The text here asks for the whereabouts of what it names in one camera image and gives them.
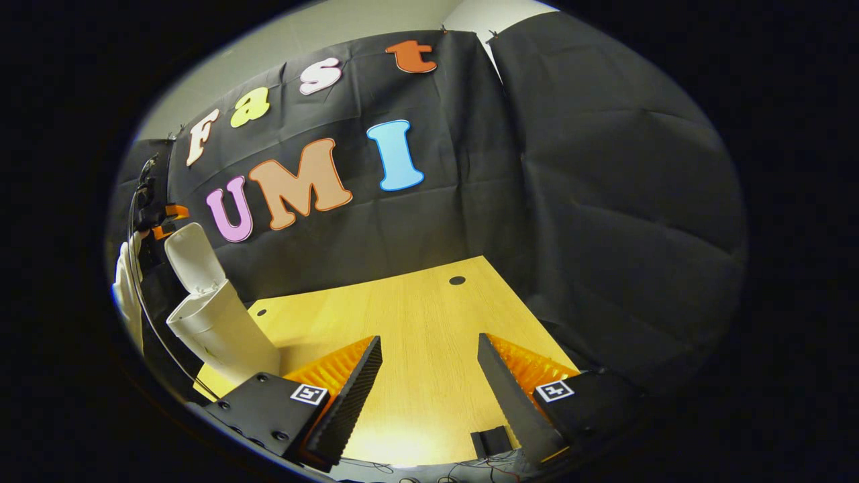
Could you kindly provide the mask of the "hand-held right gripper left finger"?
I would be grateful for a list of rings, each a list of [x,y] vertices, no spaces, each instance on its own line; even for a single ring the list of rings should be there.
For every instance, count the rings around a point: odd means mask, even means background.
[[[286,376],[255,373],[202,411],[276,458],[326,473],[340,461],[381,366],[380,336],[365,337]]]

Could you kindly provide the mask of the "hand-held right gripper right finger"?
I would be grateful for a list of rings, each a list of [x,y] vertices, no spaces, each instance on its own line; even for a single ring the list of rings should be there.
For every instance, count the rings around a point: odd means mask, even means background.
[[[644,391],[625,377],[605,368],[580,371],[494,334],[479,334],[478,363],[537,468],[601,455],[644,412]]]

